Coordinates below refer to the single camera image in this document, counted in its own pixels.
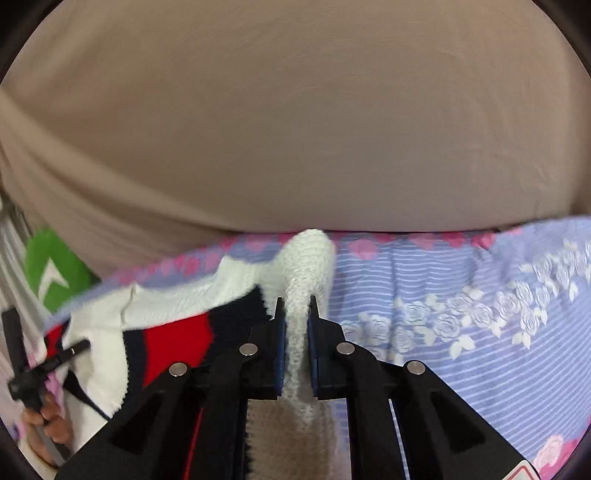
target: green object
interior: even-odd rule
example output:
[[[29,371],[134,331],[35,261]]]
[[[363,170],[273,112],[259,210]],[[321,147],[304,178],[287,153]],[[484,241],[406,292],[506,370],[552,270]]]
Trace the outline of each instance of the green object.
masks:
[[[99,279],[52,231],[38,231],[27,245],[25,276],[50,312],[88,290]]]

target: finger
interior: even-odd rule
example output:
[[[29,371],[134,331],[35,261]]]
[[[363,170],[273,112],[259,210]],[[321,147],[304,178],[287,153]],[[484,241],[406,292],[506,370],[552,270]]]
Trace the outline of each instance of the finger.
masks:
[[[56,403],[56,398],[49,390],[45,392],[44,399],[47,403]]]
[[[55,402],[47,403],[43,405],[43,408],[41,409],[41,415],[43,415],[43,418],[46,420],[52,420],[55,417],[58,417],[60,413],[60,406]]]
[[[41,414],[37,413],[36,411],[25,408],[22,411],[21,418],[25,424],[29,425],[43,425],[44,420]]]
[[[45,427],[45,435],[56,443],[68,443],[73,436],[70,422],[62,417],[56,418]]]

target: knitted fabric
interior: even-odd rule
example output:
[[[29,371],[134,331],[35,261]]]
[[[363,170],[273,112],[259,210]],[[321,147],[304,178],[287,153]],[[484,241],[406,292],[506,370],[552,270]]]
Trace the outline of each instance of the knitted fabric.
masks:
[[[326,308],[335,262],[333,243],[320,231],[303,232],[278,254],[263,275],[271,308],[285,301],[287,347],[283,396],[277,402],[250,401],[248,443],[251,480],[326,480],[336,476],[336,433],[329,405],[314,398],[307,362],[310,296],[321,315]]]

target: pink rose pattern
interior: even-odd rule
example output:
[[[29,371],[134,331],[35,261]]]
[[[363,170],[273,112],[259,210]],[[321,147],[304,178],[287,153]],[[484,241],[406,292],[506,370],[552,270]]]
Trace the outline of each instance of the pink rose pattern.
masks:
[[[532,464],[540,480],[551,480],[570,458],[580,439],[565,442],[562,435],[552,435],[538,452]]]
[[[521,234],[521,228],[515,228],[506,232],[508,235]],[[219,265],[222,257],[231,253],[235,248],[246,249],[252,254],[264,254],[271,247],[285,245],[295,234],[280,233],[278,235],[244,235],[228,237],[224,239],[217,247],[198,249],[193,252],[179,255],[176,258],[167,258],[159,264],[152,264],[145,268],[135,267],[129,270],[123,270],[115,275],[115,281],[120,286],[129,285],[138,282],[144,283],[155,275],[162,278],[170,277],[174,274],[180,274],[184,278],[194,277],[199,274],[208,274],[213,272]],[[355,236],[348,242],[348,236]],[[329,232],[331,240],[338,248],[341,245],[345,247],[351,255],[360,260],[372,261],[379,253],[382,245],[387,245],[394,241],[408,241],[424,250],[433,250],[435,248],[484,248],[489,249],[495,243],[496,235],[492,232],[480,232],[477,234],[463,232],[445,232],[435,233],[411,233],[399,235],[394,233],[368,233],[362,234],[359,238],[358,233],[348,232]]]

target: pink flower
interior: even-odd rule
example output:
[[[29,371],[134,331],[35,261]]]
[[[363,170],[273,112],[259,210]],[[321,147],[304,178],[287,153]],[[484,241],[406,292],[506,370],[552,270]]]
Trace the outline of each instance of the pink flower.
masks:
[[[435,245],[435,235],[432,233],[411,233],[408,240],[425,250],[432,250]]]
[[[378,255],[378,247],[368,238],[360,238],[349,244],[349,252],[361,260],[373,260]]]
[[[535,469],[540,471],[546,465],[554,466],[560,457],[563,443],[564,438],[562,435],[552,435],[546,440],[545,445],[541,448],[533,461]]]
[[[271,235],[249,235],[245,245],[251,252],[261,253],[272,241]]]
[[[518,227],[515,227],[514,229],[507,230],[505,233],[507,235],[521,235],[523,233],[523,229],[520,226],[518,226]]]
[[[461,232],[446,232],[441,234],[441,240],[447,242],[452,248],[460,248],[466,243],[466,237]]]
[[[387,244],[396,240],[396,235],[393,233],[374,233],[374,238],[379,244]]]
[[[207,252],[205,255],[205,271],[211,272],[215,270],[222,259],[222,254],[217,250]]]
[[[288,241],[291,240],[291,238],[294,236],[294,233],[280,233],[279,235],[277,235],[277,241],[281,244],[281,245],[285,245]]]
[[[480,233],[472,237],[472,246],[488,250],[495,243],[496,235],[492,232]]]
[[[180,270],[181,270],[181,268],[183,267],[184,260],[185,260],[185,257],[184,257],[184,255],[179,255],[177,258],[175,258],[175,259],[173,260],[173,265],[174,265],[174,268],[176,268],[176,269],[177,269],[177,271],[180,271]]]
[[[229,252],[230,249],[234,246],[234,244],[238,241],[238,239],[235,236],[230,236],[228,238],[225,238],[224,240],[222,240],[220,242],[220,248],[222,249],[223,252]]]
[[[135,274],[135,281],[142,283],[150,277],[150,272],[146,268],[142,268]]]
[[[117,281],[121,286],[127,286],[130,283],[133,283],[134,280],[135,277],[130,271],[124,271],[117,275]]]
[[[329,238],[335,244],[335,248],[339,248],[339,242],[345,237],[347,232],[329,232]]]
[[[163,277],[168,277],[172,273],[173,268],[174,262],[170,258],[167,258],[160,264],[160,273]]]
[[[560,454],[553,465],[547,463],[543,467],[537,469],[538,473],[540,474],[541,480],[551,480],[554,476],[558,473],[558,471],[564,466],[570,456],[573,454],[574,449],[579,444],[579,440],[569,440],[566,443],[563,443],[562,449],[560,450]]]
[[[201,261],[197,257],[188,257],[183,264],[183,276],[190,277],[191,275],[195,275],[199,267],[201,266]]]

